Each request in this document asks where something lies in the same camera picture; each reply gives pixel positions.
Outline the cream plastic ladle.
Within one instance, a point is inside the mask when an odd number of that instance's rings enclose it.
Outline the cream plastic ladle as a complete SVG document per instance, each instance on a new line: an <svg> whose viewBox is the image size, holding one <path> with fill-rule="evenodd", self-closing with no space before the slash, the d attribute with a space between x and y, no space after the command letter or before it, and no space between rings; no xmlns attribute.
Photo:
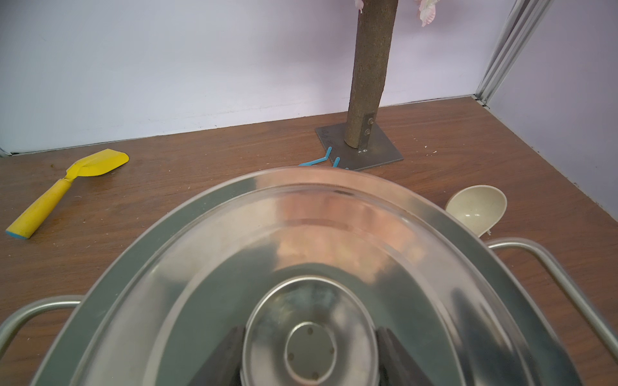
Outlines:
<svg viewBox="0 0 618 386"><path fill-rule="evenodd" d="M473 234L482 237L505 215L506 195L489 185L476 185L455 193L445 210Z"/></svg>

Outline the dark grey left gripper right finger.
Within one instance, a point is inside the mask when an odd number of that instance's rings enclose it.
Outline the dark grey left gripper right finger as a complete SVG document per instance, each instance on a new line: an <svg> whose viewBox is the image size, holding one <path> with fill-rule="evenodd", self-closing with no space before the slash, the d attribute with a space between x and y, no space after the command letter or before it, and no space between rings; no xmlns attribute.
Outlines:
<svg viewBox="0 0 618 386"><path fill-rule="evenodd" d="M431 380L388 328L376 330L379 385L429 386Z"/></svg>

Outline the stainless steel pot lid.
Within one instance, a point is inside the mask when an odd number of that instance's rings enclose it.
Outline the stainless steel pot lid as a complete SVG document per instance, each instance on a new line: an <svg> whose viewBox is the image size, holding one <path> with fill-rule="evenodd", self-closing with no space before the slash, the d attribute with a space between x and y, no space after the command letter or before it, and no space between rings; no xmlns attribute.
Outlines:
<svg viewBox="0 0 618 386"><path fill-rule="evenodd" d="M390 329L434 385L579 385L500 259L395 183L320 167L222 183L131 244L36 385L189 385L244 326L244 385L379 385Z"/></svg>

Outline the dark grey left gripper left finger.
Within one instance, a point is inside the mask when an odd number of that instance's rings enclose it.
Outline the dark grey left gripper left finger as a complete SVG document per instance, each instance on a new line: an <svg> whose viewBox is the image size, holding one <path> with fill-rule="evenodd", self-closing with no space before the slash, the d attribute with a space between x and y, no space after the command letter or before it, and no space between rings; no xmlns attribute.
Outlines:
<svg viewBox="0 0 618 386"><path fill-rule="evenodd" d="M189 385L241 386L244 326L234 326L220 341Z"/></svg>

